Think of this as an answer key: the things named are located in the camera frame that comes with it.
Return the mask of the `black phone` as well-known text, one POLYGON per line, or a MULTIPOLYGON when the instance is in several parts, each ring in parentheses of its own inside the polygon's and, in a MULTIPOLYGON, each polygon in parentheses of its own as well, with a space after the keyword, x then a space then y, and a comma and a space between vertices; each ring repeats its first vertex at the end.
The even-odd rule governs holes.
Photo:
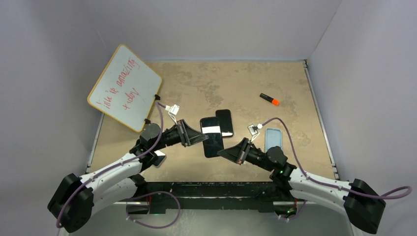
POLYGON ((206 158, 218 157, 218 152, 224 149, 218 117, 206 117, 200 119, 200 128, 208 138, 203 141, 204 156, 206 158))

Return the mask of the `black phone case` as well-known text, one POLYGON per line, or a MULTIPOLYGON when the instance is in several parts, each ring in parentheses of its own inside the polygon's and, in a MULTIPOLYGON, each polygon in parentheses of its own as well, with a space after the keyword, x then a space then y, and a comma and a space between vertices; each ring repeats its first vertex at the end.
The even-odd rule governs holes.
POLYGON ((222 137, 229 138, 234 135, 231 111, 229 109, 216 110, 222 137))

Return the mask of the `light blue phone case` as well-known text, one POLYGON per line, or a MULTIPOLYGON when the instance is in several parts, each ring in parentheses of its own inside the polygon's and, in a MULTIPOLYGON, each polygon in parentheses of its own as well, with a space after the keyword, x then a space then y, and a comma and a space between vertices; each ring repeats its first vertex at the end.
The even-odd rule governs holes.
POLYGON ((267 128, 265 133, 265 151, 273 147, 282 147, 282 131, 277 128, 267 128))

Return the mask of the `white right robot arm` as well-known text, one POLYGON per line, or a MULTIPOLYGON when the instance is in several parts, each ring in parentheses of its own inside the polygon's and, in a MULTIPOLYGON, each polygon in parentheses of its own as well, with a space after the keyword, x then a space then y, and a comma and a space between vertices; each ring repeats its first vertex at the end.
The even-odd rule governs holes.
POLYGON ((270 171, 269 177, 282 200, 293 196, 314 202, 347 216, 352 225, 364 232, 376 234, 378 231, 386 203, 363 180, 339 181, 303 173, 287 161, 281 147, 271 147, 263 152, 247 138, 217 154, 239 165, 249 162, 270 171))

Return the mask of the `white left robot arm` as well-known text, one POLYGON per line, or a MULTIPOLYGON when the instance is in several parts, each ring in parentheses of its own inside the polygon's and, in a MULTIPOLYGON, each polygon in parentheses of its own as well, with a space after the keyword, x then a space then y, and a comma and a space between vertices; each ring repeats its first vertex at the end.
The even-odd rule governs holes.
POLYGON ((58 227, 73 233, 82 228, 101 209, 124 199, 145 198, 146 182, 140 173, 163 158, 157 151, 181 144, 189 147, 208 139, 184 120, 162 130, 156 123, 147 124, 136 145, 119 160, 98 171, 63 178, 47 205, 58 227))

